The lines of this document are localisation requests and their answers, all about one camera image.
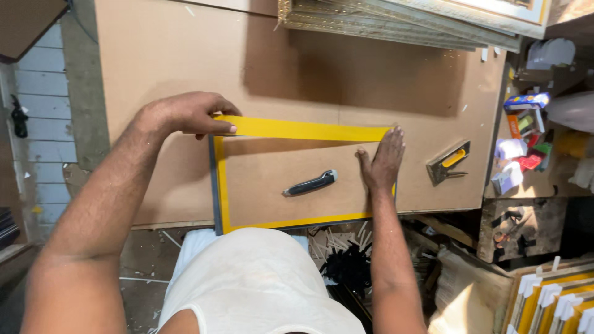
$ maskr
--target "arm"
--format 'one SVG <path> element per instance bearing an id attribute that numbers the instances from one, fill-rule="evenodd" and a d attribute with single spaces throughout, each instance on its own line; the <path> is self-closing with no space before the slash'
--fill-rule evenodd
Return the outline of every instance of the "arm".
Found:
<path id="1" fill-rule="evenodd" d="M 119 255 L 161 145 L 174 131 L 197 139 L 234 133 L 210 117 L 217 111 L 241 115 L 221 95 L 203 92 L 155 101 L 136 114 L 31 268 L 21 333 L 126 333 Z"/>
<path id="2" fill-rule="evenodd" d="M 377 334 L 427 333 L 410 252 L 391 192 L 405 151 L 403 136 L 400 127 L 388 130 L 373 162 L 365 150 L 358 151 L 374 217 L 371 281 Z"/>

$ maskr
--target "white tank top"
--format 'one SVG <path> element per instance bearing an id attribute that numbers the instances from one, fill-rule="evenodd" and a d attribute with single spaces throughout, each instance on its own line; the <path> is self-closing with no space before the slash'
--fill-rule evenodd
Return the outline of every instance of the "white tank top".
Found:
<path id="1" fill-rule="evenodd" d="M 303 247 L 272 229 L 243 228 L 198 253 L 166 294 L 159 328 L 187 309 L 200 334 L 365 333 Z"/>

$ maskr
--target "hand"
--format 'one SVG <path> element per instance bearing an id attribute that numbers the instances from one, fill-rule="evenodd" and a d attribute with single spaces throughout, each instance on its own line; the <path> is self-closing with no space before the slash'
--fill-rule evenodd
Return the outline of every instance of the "hand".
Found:
<path id="1" fill-rule="evenodd" d="M 221 94 L 206 92 L 189 92 L 167 97 L 150 103 L 146 108 L 163 117 L 171 132 L 193 133 L 197 140 L 201 140 L 206 134 L 237 131 L 237 127 L 229 122 L 214 120 L 212 116 L 215 112 L 241 116 L 239 109 Z"/>
<path id="2" fill-rule="evenodd" d="M 388 191 L 391 194 L 405 153 L 404 134 L 400 127 L 389 129 L 382 138 L 372 162 L 369 161 L 367 151 L 357 150 L 363 180 L 372 194 L 377 191 Z"/>

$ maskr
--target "wooden table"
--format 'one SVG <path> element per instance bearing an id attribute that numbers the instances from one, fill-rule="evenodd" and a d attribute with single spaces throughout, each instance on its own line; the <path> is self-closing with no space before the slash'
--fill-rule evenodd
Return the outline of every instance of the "wooden table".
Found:
<path id="1" fill-rule="evenodd" d="M 152 100 L 218 92 L 246 116 L 399 124 L 407 144 L 399 212 L 481 206 L 504 52 L 490 49 L 483 62 L 480 52 L 275 31 L 269 15 L 168 0 L 101 0 L 96 12 L 111 143 Z M 471 153 L 459 170 L 469 174 L 434 187 L 425 164 L 462 139 L 471 141 Z M 212 224 L 209 173 L 205 142 L 170 136 L 137 228 Z"/>

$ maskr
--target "man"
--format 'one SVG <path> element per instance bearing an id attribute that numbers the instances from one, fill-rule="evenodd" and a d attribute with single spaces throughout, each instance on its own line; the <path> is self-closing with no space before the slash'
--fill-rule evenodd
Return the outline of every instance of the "man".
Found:
<path id="1" fill-rule="evenodd" d="M 140 110 L 68 206 L 31 268 L 24 334 L 126 333 L 119 256 L 167 136 L 234 133 L 241 116 L 219 94 L 191 92 Z M 358 151 L 374 214 L 371 277 L 376 334 L 425 333 L 421 301 L 391 187 L 404 132 L 386 132 L 373 161 Z M 280 231 L 246 228 L 196 255 L 166 296 L 160 334 L 364 333 L 331 300 L 309 255 Z"/>

